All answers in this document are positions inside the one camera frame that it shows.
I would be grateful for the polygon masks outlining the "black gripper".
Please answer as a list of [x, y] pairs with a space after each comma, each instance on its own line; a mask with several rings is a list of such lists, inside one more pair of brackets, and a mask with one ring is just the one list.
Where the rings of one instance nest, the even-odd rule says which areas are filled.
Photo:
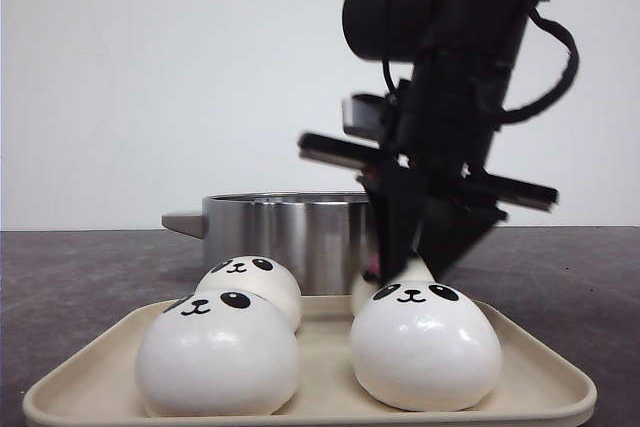
[[345, 132], [376, 147], [310, 132], [300, 137], [301, 156], [361, 171], [358, 181], [376, 223], [381, 283], [406, 267], [422, 218], [417, 252], [442, 280], [507, 218], [496, 203], [542, 211], [556, 203], [551, 187], [485, 170], [495, 132], [539, 115], [559, 98], [553, 86], [529, 104], [503, 109], [512, 66], [468, 52], [422, 56], [411, 80], [401, 80], [386, 96], [356, 94], [345, 101]]

